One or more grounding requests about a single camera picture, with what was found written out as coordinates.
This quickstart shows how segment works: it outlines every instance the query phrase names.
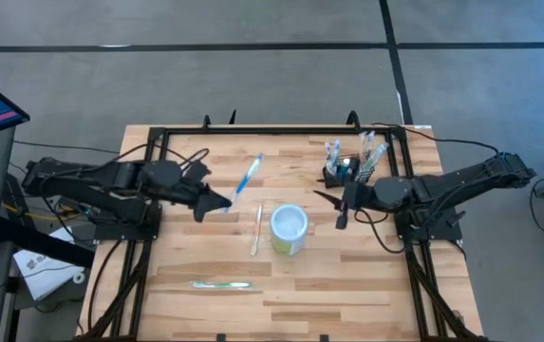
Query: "blue toothbrush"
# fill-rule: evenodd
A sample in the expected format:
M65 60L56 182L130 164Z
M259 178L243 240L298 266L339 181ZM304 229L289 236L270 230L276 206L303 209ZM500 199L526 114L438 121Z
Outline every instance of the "blue toothbrush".
M251 167L249 168L249 171L246 173L246 175L244 175L244 177L242 178L242 180L240 181L240 184L237 185L234 193L232 194L232 203L235 202L235 199L237 198L238 195L240 195L240 193L242 192L242 190L244 190L244 188L246 187L246 184L249 182L249 180L251 179L251 177L257 172L259 171L259 166L261 166L261 162L263 161L263 154L259 154L258 156L256 156L256 159L253 161L253 164L251 165ZM229 213L230 211L230 208L225 208L225 212L226 213Z

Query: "wooden tabletop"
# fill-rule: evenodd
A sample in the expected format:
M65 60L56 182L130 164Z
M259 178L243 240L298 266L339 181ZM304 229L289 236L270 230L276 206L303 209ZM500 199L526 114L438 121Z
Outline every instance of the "wooden tabletop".
M146 143L150 126L126 128L122 151ZM430 129L422 132L432 134ZM325 190L321 169L324 142L337 137L320 135L181 135L169 147L189 156L210 149L204 163L206 177L220 194L229 197L255 156L263 153L258 174L249 182L229 214L212 212L196 223L185 207L164 204L159 238L153 243L138 339L214 340L418 340L415 311L403 255L386 253L367 224L350 217L346 230L335 229L337 212L313 190L340 197L343 189ZM342 153L358 153L358 136L341 136ZM439 174L441 163L434 142L408 134L416 174ZM383 138L377 137L376 143ZM126 159L142 159L138 151ZM403 170L402 157L397 153ZM387 156L370 183L390 175ZM258 254L250 255L255 214L263 203ZM284 203L298 204L310 218L305 247L295 256L281 256L270 244L270 216ZM373 219L384 215L370 212ZM390 248L402 246L393 218L377 224ZM97 248L92 275L99 272L113 241ZM96 319L118 291L126 243L115 251L104 269L94 302ZM432 255L441 294L466 326L482 334L478 311L463 255L449 243L435 241ZM90 298L94 276L86 299ZM191 281L247 281L250 290L200 290ZM127 333L132 298L124 310ZM433 315L424 299L431 333ZM86 327L88 300L80 318Z

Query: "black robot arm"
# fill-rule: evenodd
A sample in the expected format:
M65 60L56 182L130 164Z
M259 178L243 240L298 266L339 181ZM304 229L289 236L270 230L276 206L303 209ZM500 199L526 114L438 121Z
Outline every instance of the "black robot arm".
M87 203L127 224L141 224L151 203L166 200L187 205L194 219L231 206L202 179L210 174L201 161L183 168L174 161L116 161L87 165L43 158L30 161L22 186L33 196L63 197Z
M427 229L437 225L447 211L454 211L458 204L492 189L523 187L534 176L535 171L518 155L499 153L487 161L441 176L382 178L373 186L349 182L342 199L316 193L330 200L340 211L338 229L346 228L348 209L362 208L396 214L397 220L408 219L408 225L415 229L423 226ZM445 219L455 224L462 215Z

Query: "gray floor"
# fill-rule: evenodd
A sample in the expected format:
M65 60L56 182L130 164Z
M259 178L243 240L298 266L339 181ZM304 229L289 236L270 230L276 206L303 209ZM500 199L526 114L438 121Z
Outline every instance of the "gray floor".
M390 0L399 43L544 41L544 1ZM0 46L385 40L377 1L0 0ZM401 62L415 124L516 152L544 177L544 49L409 50ZM17 139L119 148L127 124L400 123L386 50L0 53L0 90L31 114ZM488 152L440 145L446 170ZM15 145L24 165L52 155ZM15 170L10 172L17 176ZM495 340L544 341L544 235L529 188L463 205L478 309ZM544 201L536 202L544 225ZM25 311L19 340L69 338L80 305Z

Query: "green toothbrush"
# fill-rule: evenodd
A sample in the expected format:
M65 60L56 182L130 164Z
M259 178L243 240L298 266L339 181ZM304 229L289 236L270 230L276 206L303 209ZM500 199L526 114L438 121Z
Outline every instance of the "green toothbrush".
M196 289L244 289L250 288L252 285L247 282L206 283L203 281L192 281L192 286Z

